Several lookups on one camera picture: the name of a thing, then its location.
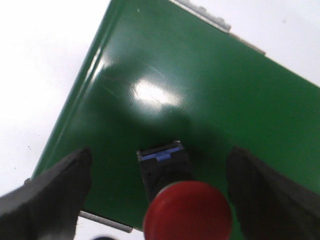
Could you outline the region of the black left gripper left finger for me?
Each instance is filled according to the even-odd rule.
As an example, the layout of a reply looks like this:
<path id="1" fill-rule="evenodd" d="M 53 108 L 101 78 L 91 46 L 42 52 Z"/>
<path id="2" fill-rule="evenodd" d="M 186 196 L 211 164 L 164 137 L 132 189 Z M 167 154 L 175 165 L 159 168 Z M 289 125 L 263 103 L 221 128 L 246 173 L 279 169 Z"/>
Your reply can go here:
<path id="1" fill-rule="evenodd" d="M 72 240 L 91 187 L 91 166 L 91 151 L 78 149 L 1 196 L 0 238 Z"/>

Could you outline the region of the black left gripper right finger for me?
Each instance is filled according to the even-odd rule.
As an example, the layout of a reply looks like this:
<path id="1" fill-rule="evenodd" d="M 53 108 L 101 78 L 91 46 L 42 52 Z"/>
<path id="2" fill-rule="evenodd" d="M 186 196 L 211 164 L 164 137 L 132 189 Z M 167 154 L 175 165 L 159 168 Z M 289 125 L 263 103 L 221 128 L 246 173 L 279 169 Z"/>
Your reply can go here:
<path id="1" fill-rule="evenodd" d="M 318 240 L 320 196 L 248 150 L 226 159 L 228 195 L 246 240 Z"/>

